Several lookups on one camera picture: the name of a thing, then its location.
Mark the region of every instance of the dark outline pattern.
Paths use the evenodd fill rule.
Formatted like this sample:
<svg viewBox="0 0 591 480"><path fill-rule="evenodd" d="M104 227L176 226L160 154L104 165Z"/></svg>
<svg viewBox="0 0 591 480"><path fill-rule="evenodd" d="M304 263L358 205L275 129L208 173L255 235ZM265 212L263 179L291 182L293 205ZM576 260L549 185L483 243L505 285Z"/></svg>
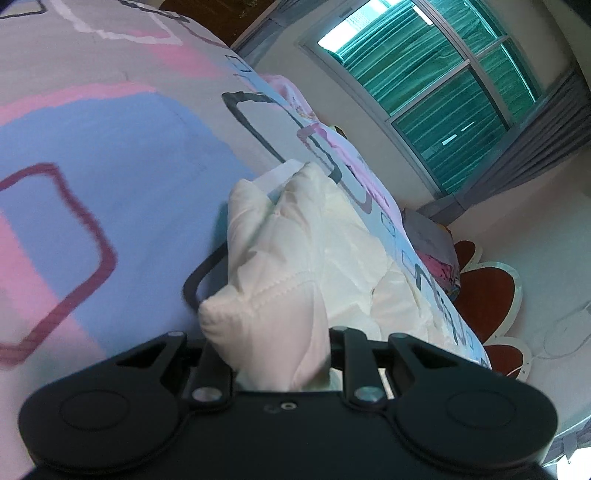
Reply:
<svg viewBox="0 0 591 480"><path fill-rule="evenodd" d="M220 47L220 48L225 48L226 50L230 50L230 47L228 47L225 43L219 41L215 41L215 40L210 40L209 38L206 37L202 37L201 35L199 35L198 33L195 33L193 30L191 30L188 25L185 25L183 22L189 22L189 20L186 17L183 17L184 20L181 19L177 19L177 22L179 25L181 25L182 27L184 27L185 30L187 30L192 36L197 37L199 40L204 41L205 43L208 43L210 45L213 45L215 47Z"/></svg>
<svg viewBox="0 0 591 480"><path fill-rule="evenodd" d="M128 0L119 0L119 3L121 5L124 5L126 7L130 7L130 8L135 8L137 10L141 10L142 12L148 12L151 14L157 14L160 15L161 17L166 17L166 18L170 18L171 20L177 20L177 21L181 21L181 22L189 22L190 20L182 15L179 15L176 12L167 12L164 10L157 10L157 9L151 9L151 8L146 8L146 7L142 7L142 5L139 5L136 2L129 2Z"/></svg>
<svg viewBox="0 0 591 480"><path fill-rule="evenodd" d="M230 61L230 63L232 64L233 67L235 67L239 72L244 72L244 73L249 73L252 72L252 68L250 68L246 62L244 62L244 60L242 60L240 57L236 57L235 55L226 55L226 58ZM238 68L238 65L236 65L232 59L237 60L238 62L240 62L240 66L242 67L246 67L248 70L242 70Z"/></svg>
<svg viewBox="0 0 591 480"><path fill-rule="evenodd" d="M63 202L95 239L99 247L100 261L96 271L49 311L20 343L0 343L0 365L6 367L15 367L23 363L75 308L105 283L117 265L115 250L107 240L99 222L70 191L57 165L38 163L23 168L0 181L0 192L12 187L20 180L35 175L47 176L54 183Z"/></svg>
<svg viewBox="0 0 591 480"><path fill-rule="evenodd" d="M271 146L271 144L247 120L246 116L238 109L238 104L242 103L242 102L273 103L273 104L281 107L281 109L290 116L290 118L298 125L299 128L304 128L304 125L296 117L294 117L287 108L285 108L283 105L281 105L280 103L273 100L268 95L265 95L264 93L245 93L245 92L229 93L229 92L226 92L226 93L222 94L222 100L225 103L227 109L230 110L230 112L232 113L234 118L236 120L238 120L238 122L244 128L246 128L252 134L252 136L255 137L271 155L273 155L281 163L286 162L286 160ZM333 182L339 183L341 181L341 179L343 178L343 174L342 174L339 166L336 164L336 162L333 160L333 158L330 156L330 154L324 148L322 148L320 146L320 144L318 143L318 141L314 137L310 137L310 139L312 140L312 143L322 153L324 153L326 155L326 157L329 159L329 162L334 167L333 171L330 173L330 175L328 175L329 178Z"/></svg>
<svg viewBox="0 0 591 480"><path fill-rule="evenodd" d="M210 45L214 45L216 47L221 47L221 48L225 48L225 49L229 50L229 47L225 43L222 43L221 41L217 42L215 40L210 40L209 38L202 37L201 35L195 33L193 30L191 30L186 25L186 24L191 23L191 20L189 18L185 17L184 15L180 15L176 12L167 12L164 10L152 10L150 8L142 7L142 5L138 5L137 3L131 2L129 0L119 0L119 3L121 5L124 5L125 7L135 8L137 10L141 10L142 12L157 14L157 15L160 15L161 17L165 17L165 18L169 18L170 20L174 20L174 21L178 22L179 25L184 27L185 30L187 30L192 36L197 37L199 40L202 40L205 43L208 43Z"/></svg>
<svg viewBox="0 0 591 480"><path fill-rule="evenodd" d="M2 14L0 14L0 20L5 20L6 18L16 18L16 17L27 17L29 15L41 15L44 14L45 12L47 12L47 8L45 5L43 5L43 3L41 2L41 0L35 0L37 2L37 4L39 5L39 10L36 12L27 12L24 14L14 14L14 15L6 15L3 16Z"/></svg>

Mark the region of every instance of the cable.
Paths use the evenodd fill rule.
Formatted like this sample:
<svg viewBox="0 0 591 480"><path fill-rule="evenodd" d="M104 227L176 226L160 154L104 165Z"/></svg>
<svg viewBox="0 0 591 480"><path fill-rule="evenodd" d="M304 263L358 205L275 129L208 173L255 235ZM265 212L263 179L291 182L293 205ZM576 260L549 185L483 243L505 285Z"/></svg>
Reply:
<svg viewBox="0 0 591 480"><path fill-rule="evenodd" d="M511 370L508 374L506 374L505 376L508 377L510 375L513 375L515 372L517 372L518 370L521 370L521 367L523 367L523 364L521 364L520 366L518 366L517 368L514 368L513 370Z"/></svg>
<svg viewBox="0 0 591 480"><path fill-rule="evenodd" d="M588 301L587 303L583 304L582 307L578 307L576 309L574 309L572 312L564 315L563 317L557 319L554 321L554 324L552 325L552 327L550 327L545 335L544 335L544 340L543 340L543 344L542 344L542 348L544 349L544 352L546 352L546 354L548 356L540 356L540 355L536 355L534 358L539 358L541 360L559 360L561 358L566 358L568 356L574 355L575 353L577 353L579 350L581 350L581 348L583 348L585 346L585 344L587 344L587 342L589 340L591 340L591 333L589 335L587 335L585 337L585 339L583 340L583 342L577 347L575 348L572 352L569 353L564 353L562 355L552 355L547 349L546 349L546 340L548 338L548 335L564 320L568 319L572 314L577 313L577 312L582 312L584 310L587 310L588 313L591 313L591 301Z"/></svg>

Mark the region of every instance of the pink fabric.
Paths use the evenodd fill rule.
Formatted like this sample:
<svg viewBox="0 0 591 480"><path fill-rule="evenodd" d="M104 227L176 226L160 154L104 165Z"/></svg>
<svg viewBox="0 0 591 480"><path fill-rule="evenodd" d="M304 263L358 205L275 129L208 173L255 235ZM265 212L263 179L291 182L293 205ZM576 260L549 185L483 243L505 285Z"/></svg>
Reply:
<svg viewBox="0 0 591 480"><path fill-rule="evenodd" d="M19 342L59 299L35 271L5 216L0 212L0 301L4 322L0 342ZM105 358L72 314L52 332L28 361L0 368L0 478L16 479L33 466L18 433L18 411L40 385Z"/></svg>
<svg viewBox="0 0 591 480"><path fill-rule="evenodd" d="M400 231L408 243L410 243L408 236L404 231L402 215L396 201L392 198L388 189L384 187L384 184L382 184L379 178L377 178L367 166L351 142L318 120L318 117L314 113L314 110L312 110L310 104L306 101L304 95L289 79L282 75L271 74L261 75L261 77L271 85L277 93L287 100L296 112L313 121L312 124L300 129L298 132L300 140L306 143L305 139L312 134L311 130L324 138L324 140L335 149L343 163L347 165L357 181L363 186L363 188L365 188L376 203L380 205L396 229Z"/></svg>
<svg viewBox="0 0 591 480"><path fill-rule="evenodd" d="M261 75L261 78L271 85L273 90L287 100L291 107L302 117L315 122L319 121L308 101L291 80L286 79L282 75L271 74Z"/></svg>
<svg viewBox="0 0 591 480"><path fill-rule="evenodd" d="M429 273L433 275L435 281L439 283L441 288L443 288L443 290L446 292L449 291L450 285L452 285L455 280L453 267L440 262L437 258L433 258L431 255L427 255L418 251L417 255L423 261L425 267L427 267L427 270L429 270Z"/></svg>
<svg viewBox="0 0 591 480"><path fill-rule="evenodd" d="M142 85L141 83L122 82L109 85L103 83L77 85L58 90L57 92L46 93L43 95L32 95L21 98L20 100L7 105L1 105L0 126L41 108L65 105L77 100L102 100L125 97L141 92L155 91L155 88L148 85Z"/></svg>

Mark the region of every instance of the curtain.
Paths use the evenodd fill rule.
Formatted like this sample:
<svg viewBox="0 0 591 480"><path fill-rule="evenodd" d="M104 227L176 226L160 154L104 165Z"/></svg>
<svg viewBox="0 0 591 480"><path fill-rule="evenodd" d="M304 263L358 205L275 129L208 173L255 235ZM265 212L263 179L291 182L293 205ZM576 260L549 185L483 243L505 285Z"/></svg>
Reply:
<svg viewBox="0 0 591 480"><path fill-rule="evenodd" d="M419 212L449 225L468 208L522 185L591 144L591 94L576 69L514 126L456 193Z"/></svg>
<svg viewBox="0 0 591 480"><path fill-rule="evenodd" d="M250 65L269 51L283 31L327 0L282 0L272 13L236 49Z"/></svg>
<svg viewBox="0 0 591 480"><path fill-rule="evenodd" d="M496 35L462 0L437 0L441 14L474 51ZM463 59L410 0L390 7L341 47L343 66L392 115ZM515 119L534 104L532 89L517 68L511 41L482 59L482 66ZM459 190L505 135L506 127L470 69L439 87L396 122L445 193Z"/></svg>
<svg viewBox="0 0 591 480"><path fill-rule="evenodd" d="M553 441L543 465L556 463L564 455L570 459L576 450L587 447L591 447L591 420Z"/></svg>

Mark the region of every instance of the bedsheet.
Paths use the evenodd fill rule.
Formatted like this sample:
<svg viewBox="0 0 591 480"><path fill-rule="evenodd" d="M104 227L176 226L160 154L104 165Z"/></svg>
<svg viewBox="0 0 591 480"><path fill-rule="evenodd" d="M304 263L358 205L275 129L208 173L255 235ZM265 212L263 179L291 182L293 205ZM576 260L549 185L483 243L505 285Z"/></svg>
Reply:
<svg viewBox="0 0 591 480"><path fill-rule="evenodd" d="M208 30L130 0L17 0L0 17L0 479L31 467L17 429L40 386L168 330L200 335L227 198L286 159L314 161L445 315L486 353L337 151Z"/></svg>

